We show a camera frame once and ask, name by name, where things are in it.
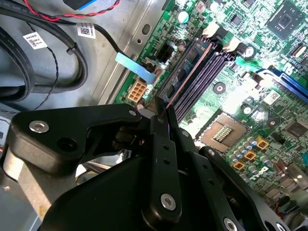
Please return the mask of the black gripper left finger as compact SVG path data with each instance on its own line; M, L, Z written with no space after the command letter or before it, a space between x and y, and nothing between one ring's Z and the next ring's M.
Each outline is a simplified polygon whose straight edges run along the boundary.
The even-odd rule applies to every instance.
M44 224L176 224L182 215L174 110L129 104L21 112L1 158Z

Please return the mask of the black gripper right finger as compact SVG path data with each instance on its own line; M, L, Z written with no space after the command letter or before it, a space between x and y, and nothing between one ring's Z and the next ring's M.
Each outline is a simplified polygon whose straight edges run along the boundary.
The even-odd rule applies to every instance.
M200 199L205 202L202 226L209 231L287 231L289 228L212 148L197 150L191 135L179 128L173 106L167 108L177 154L187 164Z

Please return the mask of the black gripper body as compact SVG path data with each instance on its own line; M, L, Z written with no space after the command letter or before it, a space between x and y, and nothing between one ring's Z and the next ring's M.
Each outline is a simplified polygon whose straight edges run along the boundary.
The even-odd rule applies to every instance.
M169 157L132 158L61 195L43 231L207 231L205 202Z

